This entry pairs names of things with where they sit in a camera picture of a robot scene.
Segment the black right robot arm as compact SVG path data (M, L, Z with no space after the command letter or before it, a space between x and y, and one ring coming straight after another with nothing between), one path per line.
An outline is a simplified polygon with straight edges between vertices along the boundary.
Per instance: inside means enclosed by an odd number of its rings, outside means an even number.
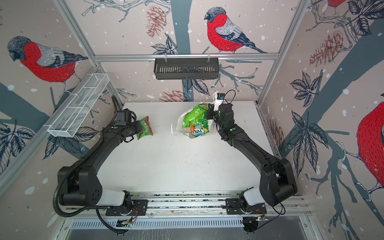
M298 192L292 164L279 159L257 145L234 120L232 104L221 104L215 110L208 104L207 119L214 120L221 139L239 150L260 172L258 187L252 187L240 194L243 211L251 212L258 204L267 203L274 207Z

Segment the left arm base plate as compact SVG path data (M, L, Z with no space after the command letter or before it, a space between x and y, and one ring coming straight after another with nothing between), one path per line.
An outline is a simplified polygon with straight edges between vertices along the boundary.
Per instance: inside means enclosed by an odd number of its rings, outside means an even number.
M131 200L131 204L127 206L110 207L106 211L108 217L126 217L126 216L145 216L148 200Z

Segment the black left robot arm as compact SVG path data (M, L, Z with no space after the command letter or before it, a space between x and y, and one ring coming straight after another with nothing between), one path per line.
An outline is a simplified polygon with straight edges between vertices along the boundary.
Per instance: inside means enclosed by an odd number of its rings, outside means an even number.
M127 213L133 209L128 191L103 188L98 171L104 161L127 138L142 130L134 112L124 109L115 112L114 119L101 132L101 138L90 151L71 167L58 172L58 185L53 196L53 208L61 217L69 218L90 209L121 208Z

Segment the green orange snack packet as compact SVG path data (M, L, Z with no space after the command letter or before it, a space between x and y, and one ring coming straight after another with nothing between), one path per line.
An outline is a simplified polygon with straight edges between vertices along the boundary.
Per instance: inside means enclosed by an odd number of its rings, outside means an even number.
M142 127L142 130L137 133L137 139L140 140L141 138L145 136L153 136L153 131L149 122L149 116L144 117L140 120L140 125Z

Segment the white patterned paper bag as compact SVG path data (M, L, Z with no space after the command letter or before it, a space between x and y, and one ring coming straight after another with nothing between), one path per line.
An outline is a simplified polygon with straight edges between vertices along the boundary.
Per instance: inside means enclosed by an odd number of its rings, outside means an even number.
M205 104L210 105L210 103L201 102L199 104ZM203 136L206 136L210 134L213 131L214 121L208 120L208 124L206 126L196 126L196 127L189 127L189 128L183 128L183 119L184 116L190 112L195 106L189 108L187 111L185 111L176 122L172 123L171 125L171 132L172 135L185 135L189 139L196 139L201 138Z

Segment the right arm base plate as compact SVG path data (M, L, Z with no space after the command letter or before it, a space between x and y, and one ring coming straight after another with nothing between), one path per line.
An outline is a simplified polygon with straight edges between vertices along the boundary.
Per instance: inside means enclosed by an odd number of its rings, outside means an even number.
M249 205L244 199L225 199L223 208L228 215L265 215L267 210L265 204Z

